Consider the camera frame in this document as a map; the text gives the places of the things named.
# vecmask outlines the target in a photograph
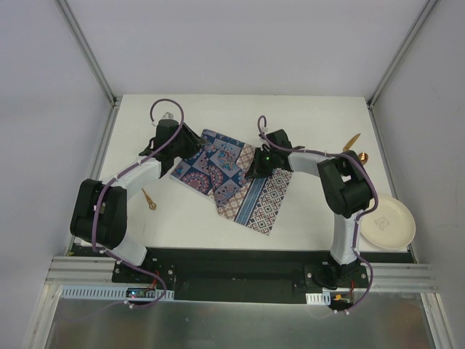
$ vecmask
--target tabletop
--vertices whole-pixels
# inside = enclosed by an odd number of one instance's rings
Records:
[[[155,135],[150,106],[171,98],[185,111],[185,123],[198,135],[204,129],[259,147],[256,121],[264,114],[268,132],[284,129],[293,146],[340,153],[361,133],[352,150],[369,154],[365,165],[379,193],[391,195],[375,132],[362,97],[252,95],[124,95],[100,177],[134,162]],[[179,120],[170,103],[155,107],[158,120],[165,112]],[[167,174],[145,187],[157,204],[148,208],[138,193],[128,202],[128,232],[149,247],[195,249],[329,250],[333,241],[333,212],[320,179],[294,173],[270,235],[258,233],[217,214],[214,202],[171,179]],[[360,237],[360,251],[381,251]]]

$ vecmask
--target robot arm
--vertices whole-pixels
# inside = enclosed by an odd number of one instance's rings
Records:
[[[282,148],[293,149],[282,129],[269,133],[267,139]],[[351,156],[361,165],[353,151],[346,151],[344,154]],[[360,266],[353,249],[354,247],[358,253],[360,234],[359,231],[355,232],[355,220],[368,208],[373,194],[363,175],[347,159],[329,158],[313,153],[290,153],[266,145],[261,150],[256,150],[246,177],[267,177],[272,175],[275,168],[305,172],[321,180],[326,202],[334,213],[334,235],[328,264],[324,267],[322,275],[314,277],[313,280],[320,286],[333,289],[338,279],[356,271]]]
[[[85,180],[79,188],[78,198],[71,220],[70,231],[74,236],[91,242],[92,223],[97,200],[104,186],[117,179],[105,193],[97,224],[97,244],[105,247],[115,256],[152,270],[152,256],[148,249],[135,241],[127,229],[127,201],[150,182],[162,178],[174,165],[176,157],[188,159],[200,151],[206,141],[197,136],[186,124],[176,138],[154,157],[142,159],[163,145],[176,131],[179,124],[170,113],[158,122],[155,137],[152,138],[135,162],[140,165],[122,178],[109,176],[101,181]]]

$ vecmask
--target patterned cloth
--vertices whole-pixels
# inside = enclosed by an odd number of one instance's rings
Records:
[[[202,137],[209,144],[182,160],[171,177],[214,201],[221,216],[269,235],[292,172],[275,169],[272,177],[247,180],[253,146],[208,129]]]

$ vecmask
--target plate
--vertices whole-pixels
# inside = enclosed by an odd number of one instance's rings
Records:
[[[385,194],[379,194],[375,212],[362,219],[360,227],[365,238],[382,249],[403,249],[415,237],[415,220],[405,205]]]

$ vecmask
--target gray wall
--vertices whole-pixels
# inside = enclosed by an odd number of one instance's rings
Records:
[[[425,0],[69,0],[115,93],[368,97]]]
[[[0,3],[0,348],[20,348],[63,253],[108,104],[50,0]]]
[[[465,1],[441,1],[376,104],[400,199],[416,218],[457,343],[465,343]]]

